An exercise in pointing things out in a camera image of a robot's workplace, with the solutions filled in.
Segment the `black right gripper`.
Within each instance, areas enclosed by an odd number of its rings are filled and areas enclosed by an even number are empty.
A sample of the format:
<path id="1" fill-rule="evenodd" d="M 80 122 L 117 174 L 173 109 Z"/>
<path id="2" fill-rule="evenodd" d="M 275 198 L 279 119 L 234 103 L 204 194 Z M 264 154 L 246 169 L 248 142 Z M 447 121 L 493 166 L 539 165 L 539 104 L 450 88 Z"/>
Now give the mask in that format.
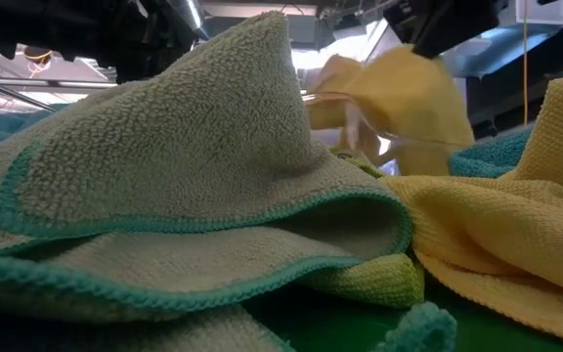
<path id="1" fill-rule="evenodd" d="M 493 0 L 387 0 L 383 3 L 383 17 L 390 24 L 427 22 L 446 16 L 457 20 L 497 18 Z M 428 34 L 422 26 L 409 26 L 401 41 L 423 58 L 436 56 L 482 33 L 485 26 L 443 27 L 431 29 Z"/>

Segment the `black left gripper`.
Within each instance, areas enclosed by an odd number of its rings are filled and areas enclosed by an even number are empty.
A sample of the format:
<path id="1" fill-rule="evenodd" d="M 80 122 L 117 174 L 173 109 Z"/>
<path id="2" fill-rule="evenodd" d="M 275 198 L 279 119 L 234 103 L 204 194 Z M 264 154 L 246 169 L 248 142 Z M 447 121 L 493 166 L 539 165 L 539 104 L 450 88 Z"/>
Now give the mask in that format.
<path id="1" fill-rule="evenodd" d="M 188 53 L 200 38 L 193 0 L 128 0 L 115 4 L 109 21 L 116 81 L 153 77 Z"/>

